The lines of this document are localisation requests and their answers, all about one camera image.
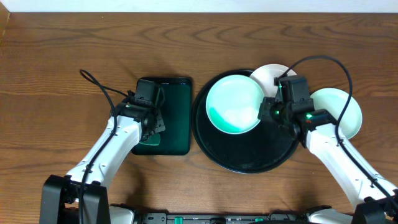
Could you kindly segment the green scouring sponge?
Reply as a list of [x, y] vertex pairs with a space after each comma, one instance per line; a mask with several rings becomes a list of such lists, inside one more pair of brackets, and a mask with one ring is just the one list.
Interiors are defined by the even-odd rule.
[[139, 141], [139, 144], [146, 146], [158, 146], [160, 144], [160, 134], [159, 133], [147, 133]]

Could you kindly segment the black rectangular water tray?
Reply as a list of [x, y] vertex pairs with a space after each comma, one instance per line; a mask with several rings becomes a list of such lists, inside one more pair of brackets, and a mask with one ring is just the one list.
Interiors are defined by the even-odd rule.
[[160, 143], [151, 146], [147, 141], [134, 146], [135, 155], [183, 156], [190, 150], [190, 114], [192, 108], [192, 79], [188, 77], [147, 77], [165, 92], [160, 108], [165, 131], [159, 133]]

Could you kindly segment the white plate with green stain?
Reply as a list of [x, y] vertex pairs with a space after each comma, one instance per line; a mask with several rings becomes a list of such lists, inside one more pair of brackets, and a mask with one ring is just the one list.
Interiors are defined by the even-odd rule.
[[[313, 99], [316, 110], [326, 109], [335, 119], [338, 119], [349, 94], [337, 88], [322, 88], [312, 93], [310, 97]], [[357, 101], [351, 97], [341, 119], [340, 129], [347, 139], [351, 139], [358, 134], [362, 122], [363, 114], [361, 108]]]

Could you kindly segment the white plate front green stain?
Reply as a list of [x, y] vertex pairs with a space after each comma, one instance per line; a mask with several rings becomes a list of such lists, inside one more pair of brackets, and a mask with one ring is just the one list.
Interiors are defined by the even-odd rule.
[[259, 123], [264, 92], [257, 82], [244, 75], [228, 75], [209, 90], [205, 108], [212, 125], [226, 134], [243, 134]]

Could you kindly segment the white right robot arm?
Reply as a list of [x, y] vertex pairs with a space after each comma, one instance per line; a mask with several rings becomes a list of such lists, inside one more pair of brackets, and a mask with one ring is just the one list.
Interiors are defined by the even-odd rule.
[[353, 207], [346, 215], [333, 208], [307, 213], [310, 223], [397, 223], [397, 186], [385, 179], [343, 134], [339, 121], [311, 98], [293, 102], [265, 97], [259, 119], [287, 129], [328, 169]]

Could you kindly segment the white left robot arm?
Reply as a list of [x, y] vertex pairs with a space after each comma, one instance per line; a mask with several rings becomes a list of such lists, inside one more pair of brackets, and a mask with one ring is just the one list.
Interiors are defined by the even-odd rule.
[[134, 223], [135, 213], [110, 205], [108, 187], [131, 149], [153, 134], [162, 100], [126, 98], [111, 107], [106, 129], [89, 153], [42, 188], [40, 223]]

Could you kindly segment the black round serving tray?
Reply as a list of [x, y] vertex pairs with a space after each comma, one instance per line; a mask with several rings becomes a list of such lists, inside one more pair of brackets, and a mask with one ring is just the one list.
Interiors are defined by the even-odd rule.
[[229, 75], [249, 77], [253, 69], [230, 70], [206, 83], [193, 102], [191, 125], [202, 152], [219, 166], [233, 172], [250, 174], [275, 169], [295, 152], [298, 140], [276, 124], [260, 122], [244, 134], [226, 134], [215, 128], [208, 118], [205, 101], [210, 88]]

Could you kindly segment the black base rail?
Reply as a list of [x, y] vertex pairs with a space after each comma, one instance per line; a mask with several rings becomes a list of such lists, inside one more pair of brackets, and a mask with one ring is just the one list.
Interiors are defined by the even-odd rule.
[[245, 223], [309, 223], [310, 216], [330, 212], [330, 206], [315, 207], [304, 213], [274, 210], [265, 215], [169, 213], [165, 211], [140, 212], [125, 204], [112, 204], [110, 212], [123, 208], [132, 213], [132, 224], [245, 224]]

